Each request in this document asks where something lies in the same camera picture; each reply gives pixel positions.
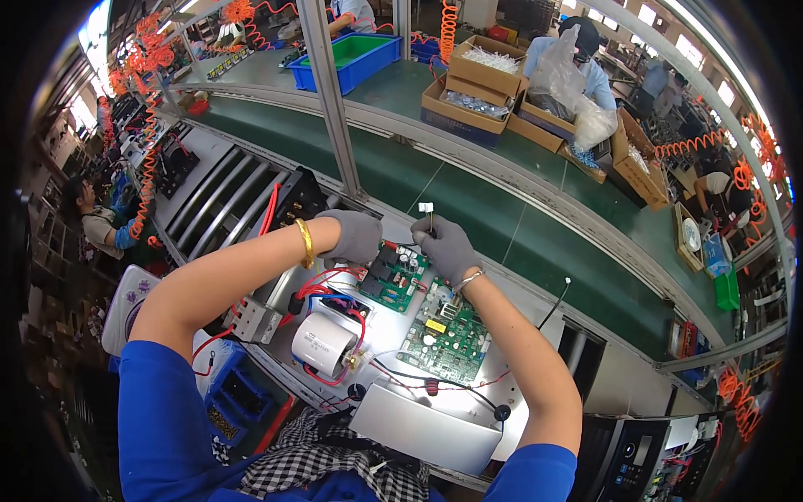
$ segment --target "hand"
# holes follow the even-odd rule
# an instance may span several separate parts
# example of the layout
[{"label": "hand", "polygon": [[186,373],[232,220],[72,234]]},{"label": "hand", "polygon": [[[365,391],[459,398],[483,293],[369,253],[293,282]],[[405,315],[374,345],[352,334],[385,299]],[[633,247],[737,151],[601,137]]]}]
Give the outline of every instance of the hand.
[{"label": "hand", "polygon": [[324,260],[333,259],[337,263],[365,265],[379,254],[379,241],[382,239],[382,224],[373,216],[359,211],[330,209],[318,213],[316,218],[334,218],[340,223],[340,237],[337,245],[319,256]]},{"label": "hand", "polygon": [[463,280],[468,269],[482,265],[466,232],[457,223],[436,215],[431,223],[429,217],[419,219],[410,231],[413,232],[413,242],[429,256],[435,270],[453,285]]}]

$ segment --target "cap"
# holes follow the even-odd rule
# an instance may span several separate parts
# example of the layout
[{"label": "cap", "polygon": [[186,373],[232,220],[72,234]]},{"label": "cap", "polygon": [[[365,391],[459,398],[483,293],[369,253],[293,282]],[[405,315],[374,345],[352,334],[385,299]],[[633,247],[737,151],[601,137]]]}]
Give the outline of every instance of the cap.
[{"label": "cap", "polygon": [[576,24],[580,25],[580,34],[577,36],[577,41],[574,43],[574,47],[579,49],[577,56],[580,56],[582,59],[588,61],[591,59],[591,55],[594,52],[597,52],[600,47],[600,34],[591,19],[583,18],[581,16],[572,16],[571,18],[566,18],[566,20],[564,20],[560,25],[560,28],[557,32],[558,34],[562,35],[564,31]]}]

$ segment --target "circuit board component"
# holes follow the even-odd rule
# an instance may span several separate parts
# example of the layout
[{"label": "circuit board component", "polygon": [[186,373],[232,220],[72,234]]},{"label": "circuit board component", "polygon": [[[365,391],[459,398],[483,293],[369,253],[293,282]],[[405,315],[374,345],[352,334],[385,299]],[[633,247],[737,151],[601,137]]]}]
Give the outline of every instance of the circuit board component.
[{"label": "circuit board component", "polygon": [[408,247],[383,240],[379,255],[358,284],[360,293],[387,308],[404,312],[429,262]]},{"label": "circuit board component", "polygon": [[397,359],[433,375],[471,384],[483,363],[491,335],[474,306],[435,277]]}]

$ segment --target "blue sleeve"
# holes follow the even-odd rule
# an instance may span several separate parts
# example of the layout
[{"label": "blue sleeve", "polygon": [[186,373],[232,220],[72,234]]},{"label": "blue sleeve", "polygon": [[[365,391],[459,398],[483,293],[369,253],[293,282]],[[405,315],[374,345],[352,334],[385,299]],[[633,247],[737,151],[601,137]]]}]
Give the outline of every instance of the blue sleeve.
[{"label": "blue sleeve", "polygon": [[599,65],[594,64],[593,68],[593,82],[589,81],[588,84],[591,84],[590,91],[594,95],[594,99],[600,105],[600,108],[615,110],[616,99],[613,98],[613,93],[610,91],[608,76]]},{"label": "blue sleeve", "polygon": [[524,61],[524,76],[530,78],[532,73],[538,68],[538,60],[541,54],[557,41],[553,37],[537,37],[532,40],[530,47],[527,48],[527,59]]},{"label": "blue sleeve", "polygon": [[123,348],[118,429],[127,502],[206,501],[216,488],[236,488],[243,476],[240,464],[223,467],[212,456],[193,370],[164,345],[130,341]]},{"label": "blue sleeve", "polygon": [[131,236],[131,227],[137,221],[131,218],[125,227],[120,227],[114,233],[114,247],[117,249],[128,249],[137,244],[137,240]]},{"label": "blue sleeve", "polygon": [[510,455],[483,502],[565,502],[574,484],[577,457],[554,444],[529,444]]}]

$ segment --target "black control panel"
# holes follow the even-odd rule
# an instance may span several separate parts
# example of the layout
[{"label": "black control panel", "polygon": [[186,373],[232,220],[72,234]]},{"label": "black control panel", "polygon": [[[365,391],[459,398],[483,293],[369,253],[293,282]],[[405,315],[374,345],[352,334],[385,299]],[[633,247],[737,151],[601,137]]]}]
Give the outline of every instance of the black control panel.
[{"label": "black control panel", "polygon": [[626,420],[599,500],[640,500],[654,474],[667,434],[667,420]]}]

